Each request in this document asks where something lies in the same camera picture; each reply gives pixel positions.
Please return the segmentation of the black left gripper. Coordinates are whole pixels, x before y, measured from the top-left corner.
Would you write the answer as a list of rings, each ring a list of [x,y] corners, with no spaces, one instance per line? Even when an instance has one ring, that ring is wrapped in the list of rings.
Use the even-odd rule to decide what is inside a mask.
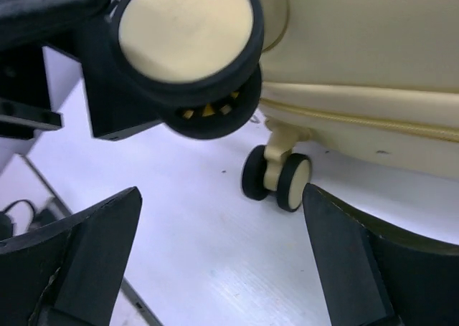
[[[162,123],[158,105],[116,65],[108,17],[95,17],[107,6],[108,0],[1,0],[3,138],[31,140],[38,130],[62,128],[51,104],[46,45],[80,63],[94,138],[123,140]]]

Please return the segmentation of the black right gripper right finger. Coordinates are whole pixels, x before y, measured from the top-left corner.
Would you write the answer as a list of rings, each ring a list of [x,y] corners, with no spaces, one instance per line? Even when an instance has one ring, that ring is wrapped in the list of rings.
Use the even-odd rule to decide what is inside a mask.
[[[303,210],[332,325],[457,325],[458,245],[307,184]]]

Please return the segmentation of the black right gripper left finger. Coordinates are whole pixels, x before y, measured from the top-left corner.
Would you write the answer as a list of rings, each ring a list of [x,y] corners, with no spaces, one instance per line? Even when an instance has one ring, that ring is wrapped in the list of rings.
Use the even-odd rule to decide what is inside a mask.
[[[109,325],[141,207],[131,187],[1,240],[1,324]]]

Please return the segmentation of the pale yellow hard-shell suitcase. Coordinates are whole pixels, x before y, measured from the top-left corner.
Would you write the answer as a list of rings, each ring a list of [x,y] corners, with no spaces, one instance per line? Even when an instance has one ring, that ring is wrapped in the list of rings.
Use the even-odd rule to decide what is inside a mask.
[[[314,141],[370,163],[458,178],[458,0],[120,0],[113,53],[189,138],[265,116],[241,187],[301,205]]]

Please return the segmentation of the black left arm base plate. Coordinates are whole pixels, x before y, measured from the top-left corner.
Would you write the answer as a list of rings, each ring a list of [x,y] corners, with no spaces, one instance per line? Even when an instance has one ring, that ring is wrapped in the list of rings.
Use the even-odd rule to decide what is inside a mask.
[[[72,212],[56,197],[38,207],[29,199],[19,199],[1,209],[1,240],[22,235],[70,216]]]

